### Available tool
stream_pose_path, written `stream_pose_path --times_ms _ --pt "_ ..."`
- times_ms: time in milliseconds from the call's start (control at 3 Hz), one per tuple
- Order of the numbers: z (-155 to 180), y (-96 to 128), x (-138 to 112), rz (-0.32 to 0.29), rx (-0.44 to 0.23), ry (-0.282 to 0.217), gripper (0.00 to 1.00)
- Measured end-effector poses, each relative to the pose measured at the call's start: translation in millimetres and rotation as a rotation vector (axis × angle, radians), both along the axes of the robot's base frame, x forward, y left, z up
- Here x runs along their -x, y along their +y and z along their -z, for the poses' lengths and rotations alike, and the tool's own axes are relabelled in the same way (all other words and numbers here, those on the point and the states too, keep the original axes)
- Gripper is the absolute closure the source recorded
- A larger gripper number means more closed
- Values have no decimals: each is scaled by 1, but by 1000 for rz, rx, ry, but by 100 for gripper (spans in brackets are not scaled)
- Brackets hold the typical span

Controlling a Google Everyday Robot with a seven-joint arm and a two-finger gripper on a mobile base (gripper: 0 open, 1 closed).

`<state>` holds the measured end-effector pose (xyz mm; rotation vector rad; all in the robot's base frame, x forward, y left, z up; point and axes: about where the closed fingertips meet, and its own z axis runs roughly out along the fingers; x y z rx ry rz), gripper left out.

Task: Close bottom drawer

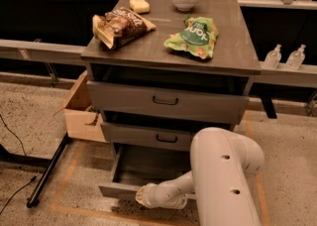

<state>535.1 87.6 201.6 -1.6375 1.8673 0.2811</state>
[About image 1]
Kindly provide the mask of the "white gripper with cover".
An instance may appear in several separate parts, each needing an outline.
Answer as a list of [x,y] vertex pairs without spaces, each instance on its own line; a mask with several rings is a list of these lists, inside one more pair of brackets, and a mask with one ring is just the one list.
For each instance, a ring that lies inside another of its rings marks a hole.
[[148,183],[142,186],[135,195],[136,201],[147,208],[156,208],[158,206],[158,202],[155,197],[157,187],[158,186],[153,183]]

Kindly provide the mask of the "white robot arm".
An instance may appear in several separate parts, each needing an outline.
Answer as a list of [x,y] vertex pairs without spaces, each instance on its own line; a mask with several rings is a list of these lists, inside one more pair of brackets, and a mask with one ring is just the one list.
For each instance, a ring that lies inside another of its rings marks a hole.
[[191,171],[148,183],[136,200],[148,208],[182,209],[193,193],[200,226],[262,226],[246,181],[264,165],[264,152],[252,139],[220,128],[200,130],[190,146]]

